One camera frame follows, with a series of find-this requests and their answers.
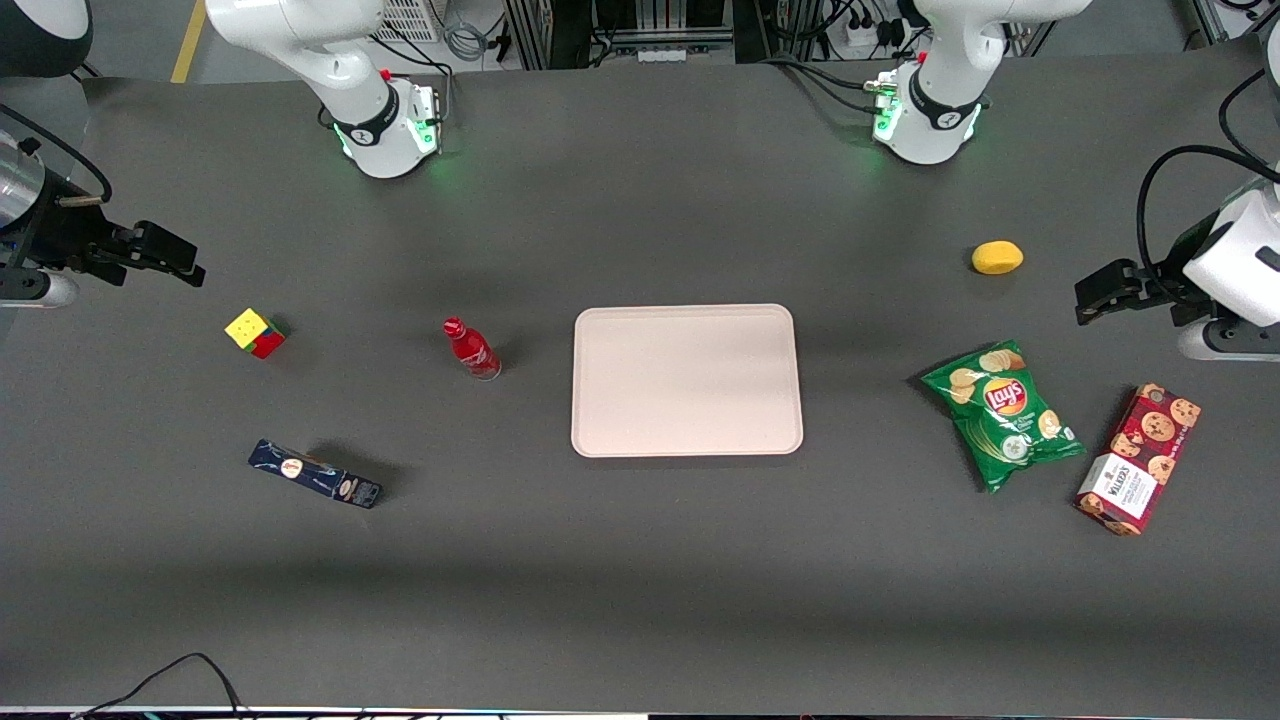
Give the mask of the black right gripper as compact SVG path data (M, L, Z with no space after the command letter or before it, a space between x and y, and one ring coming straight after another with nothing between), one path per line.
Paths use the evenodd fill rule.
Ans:
M133 251L191 287L204 286L198 249L154 222L119 225L100 206L64 208L55 201L38 202L20 217L20 259L29 266L86 274L122 287Z

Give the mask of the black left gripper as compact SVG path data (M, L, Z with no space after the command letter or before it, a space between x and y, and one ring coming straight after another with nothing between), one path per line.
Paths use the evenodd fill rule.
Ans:
M1210 242L1217 213L1211 213L1184 231L1174 242L1167 256L1153 263L1146 233L1146 223L1138 223L1138 251L1147 274L1152 299L1170 304L1172 324L1189 325L1201 319L1215 318L1216 302L1185 275L1187 264ZM1076 324L1089 325L1108 314L1140 310L1143 297L1143 269L1130 259L1116 259L1075 283Z

